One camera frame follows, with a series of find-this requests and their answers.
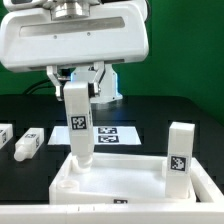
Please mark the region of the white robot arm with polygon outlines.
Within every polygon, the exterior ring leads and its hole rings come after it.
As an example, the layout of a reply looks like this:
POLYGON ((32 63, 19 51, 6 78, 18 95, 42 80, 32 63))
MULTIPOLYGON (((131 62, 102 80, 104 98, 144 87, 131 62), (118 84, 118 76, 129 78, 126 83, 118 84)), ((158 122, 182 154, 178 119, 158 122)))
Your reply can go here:
POLYGON ((69 80, 95 83, 93 103, 117 100, 112 66, 149 52, 147 0, 2 0, 0 62, 12 72, 47 72, 58 91, 69 80))

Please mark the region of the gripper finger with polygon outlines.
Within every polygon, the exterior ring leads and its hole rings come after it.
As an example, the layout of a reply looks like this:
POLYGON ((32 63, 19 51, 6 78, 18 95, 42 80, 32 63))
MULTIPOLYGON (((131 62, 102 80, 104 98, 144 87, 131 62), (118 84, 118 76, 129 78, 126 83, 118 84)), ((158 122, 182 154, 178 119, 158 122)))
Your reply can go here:
POLYGON ((63 100, 63 86, 59 81, 58 69, 56 66, 47 66, 46 67, 47 76, 55 86, 55 95, 58 101, 63 100))
POLYGON ((90 98, 100 95, 100 83, 105 74, 105 63, 103 61, 95 62, 93 64, 95 76, 88 83, 88 95, 90 98))

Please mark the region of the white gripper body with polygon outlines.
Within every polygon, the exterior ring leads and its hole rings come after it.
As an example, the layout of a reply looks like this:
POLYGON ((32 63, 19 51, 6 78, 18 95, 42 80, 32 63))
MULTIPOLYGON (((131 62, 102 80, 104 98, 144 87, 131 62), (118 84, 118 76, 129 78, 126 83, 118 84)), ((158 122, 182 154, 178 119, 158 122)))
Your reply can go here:
POLYGON ((146 2, 6 2, 0 63, 12 72, 142 61, 146 2))

